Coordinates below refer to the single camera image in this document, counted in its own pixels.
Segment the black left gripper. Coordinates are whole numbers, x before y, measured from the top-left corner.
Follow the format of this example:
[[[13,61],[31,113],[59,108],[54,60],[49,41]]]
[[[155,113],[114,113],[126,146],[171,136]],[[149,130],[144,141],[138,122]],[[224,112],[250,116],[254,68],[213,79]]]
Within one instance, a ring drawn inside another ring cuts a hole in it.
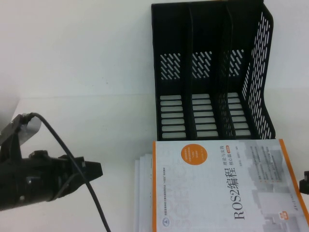
[[[67,155],[58,158],[48,156],[49,176],[48,195],[69,195],[75,192],[85,181]],[[103,176],[101,163],[93,161],[83,162],[83,174],[88,182]]]

